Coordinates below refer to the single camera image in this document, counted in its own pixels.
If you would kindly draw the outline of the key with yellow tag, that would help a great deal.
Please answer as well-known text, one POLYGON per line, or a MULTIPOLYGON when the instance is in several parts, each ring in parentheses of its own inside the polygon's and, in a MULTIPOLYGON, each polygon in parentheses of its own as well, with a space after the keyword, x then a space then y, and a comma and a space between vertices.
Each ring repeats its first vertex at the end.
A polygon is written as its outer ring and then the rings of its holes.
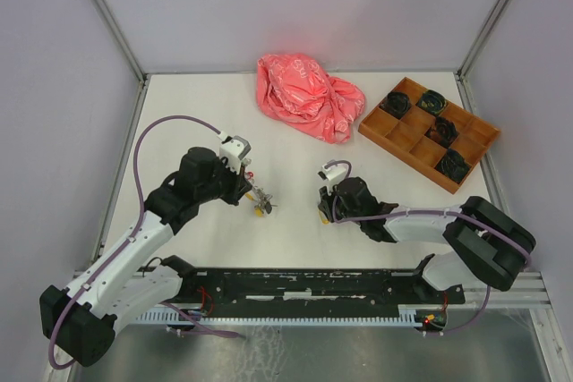
POLYGON ((330 223, 328 217, 321 211, 319 212, 319 217, 324 225, 328 225, 330 223))

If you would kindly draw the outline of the metal keyring with keys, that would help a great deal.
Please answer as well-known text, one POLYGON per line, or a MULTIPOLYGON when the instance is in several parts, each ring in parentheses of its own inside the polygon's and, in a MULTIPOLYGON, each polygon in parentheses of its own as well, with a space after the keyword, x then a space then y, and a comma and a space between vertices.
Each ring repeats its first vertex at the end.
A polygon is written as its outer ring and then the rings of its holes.
POLYGON ((245 197, 254 204, 255 215, 258 217, 270 215, 273 208, 276 207, 276 205, 272 203, 273 196, 255 183, 253 172, 245 172, 244 177, 252 186, 251 190, 245 194, 245 197))

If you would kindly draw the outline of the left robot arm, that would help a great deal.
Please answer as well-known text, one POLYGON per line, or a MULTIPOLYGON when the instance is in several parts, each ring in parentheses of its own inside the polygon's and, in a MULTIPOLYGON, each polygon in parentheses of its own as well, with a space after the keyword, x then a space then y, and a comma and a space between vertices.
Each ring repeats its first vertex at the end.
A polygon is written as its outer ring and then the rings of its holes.
POLYGON ((178 257, 147 277, 133 275, 165 243, 194 219, 202 204, 220 199, 237 205, 251 188, 244 176, 247 142, 233 138, 218 152, 194 147, 177 171, 154 190, 143 211, 122 238, 65 288, 49 286, 40 296, 40 316, 49 340, 48 361, 54 369, 60 348, 84 367, 101 359, 116 336, 141 314, 163 301, 189 301, 198 280, 191 265, 178 257))

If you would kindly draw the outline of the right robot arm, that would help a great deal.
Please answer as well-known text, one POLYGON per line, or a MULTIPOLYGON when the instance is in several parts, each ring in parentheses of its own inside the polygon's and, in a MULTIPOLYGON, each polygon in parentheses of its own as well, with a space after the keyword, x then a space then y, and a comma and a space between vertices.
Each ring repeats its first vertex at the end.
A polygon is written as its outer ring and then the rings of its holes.
POLYGON ((458 284, 505 292, 531 262, 536 239, 479 196, 451 208, 414 209, 376 200, 360 177, 319 189, 318 209, 330 223, 354 223, 375 242, 426 242, 449 246, 421 262, 412 295, 431 302, 458 284))

